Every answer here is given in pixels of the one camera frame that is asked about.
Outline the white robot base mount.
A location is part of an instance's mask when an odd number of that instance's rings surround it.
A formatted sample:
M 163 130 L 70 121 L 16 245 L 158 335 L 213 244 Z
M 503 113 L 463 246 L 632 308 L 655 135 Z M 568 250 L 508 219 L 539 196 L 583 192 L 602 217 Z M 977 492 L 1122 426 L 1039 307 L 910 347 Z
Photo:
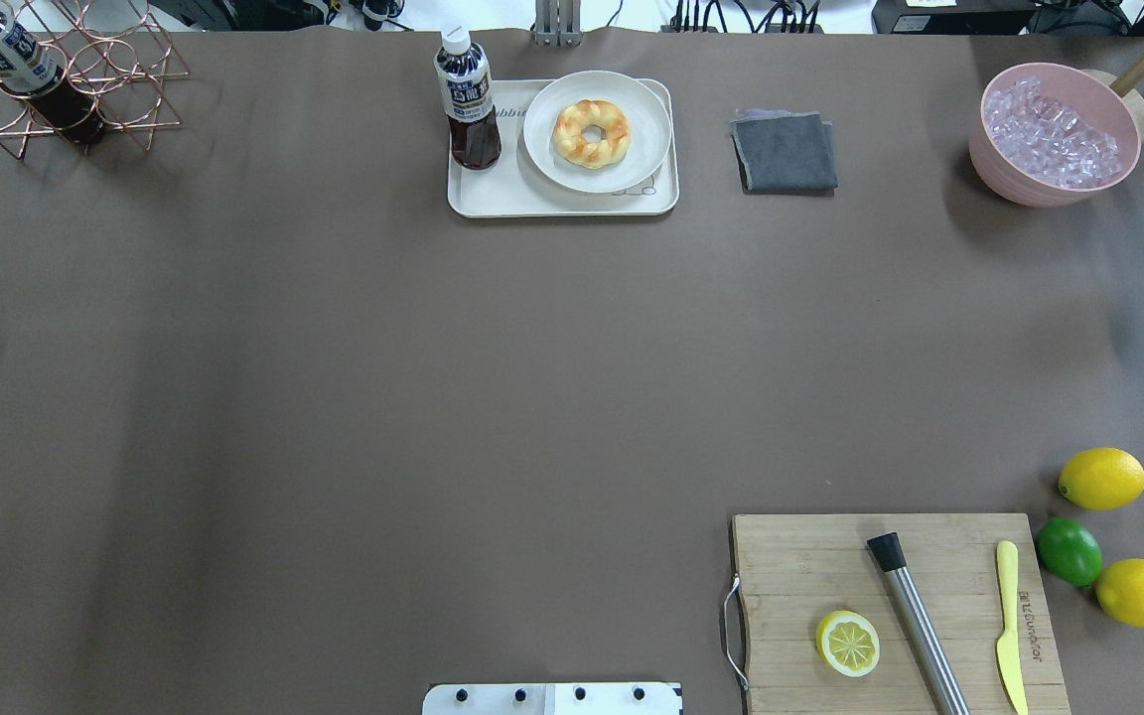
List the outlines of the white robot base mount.
M 436 684 L 422 714 L 684 714 L 680 683 L 582 680 Z

